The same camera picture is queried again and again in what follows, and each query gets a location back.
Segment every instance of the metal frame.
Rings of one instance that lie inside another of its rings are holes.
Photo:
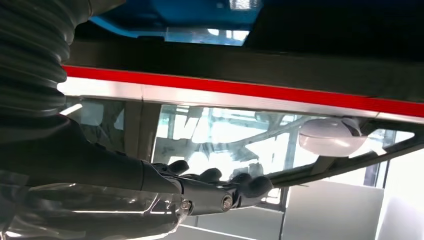
[[[68,96],[87,96],[174,105],[245,108],[264,111],[283,111],[327,116],[354,116],[370,119],[393,120],[424,124],[424,117],[399,115],[380,111],[362,110],[331,105],[247,96],[205,90],[184,89],[159,85],[118,82],[102,79],[68,77],[58,89]]]
[[[422,99],[424,64],[246,47],[79,38],[70,66],[254,83],[401,101]]]

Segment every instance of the black hose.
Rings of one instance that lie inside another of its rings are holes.
[[[0,1],[0,114],[47,117],[64,105],[57,84],[75,27],[92,11],[88,0]]]

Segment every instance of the red stripe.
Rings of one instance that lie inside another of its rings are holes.
[[[368,110],[424,118],[424,104],[370,98],[332,92],[301,90],[250,83],[169,76],[143,72],[64,66],[70,77],[137,83],[181,89],[204,90],[269,99],[289,100],[350,109]]]

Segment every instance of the vehicle underside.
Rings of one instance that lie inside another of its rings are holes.
[[[1,239],[163,237],[424,148],[421,4],[124,2],[0,2]]]

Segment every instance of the white wall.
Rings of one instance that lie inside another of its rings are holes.
[[[373,240],[382,189],[330,181],[294,186],[284,219],[283,240]]]

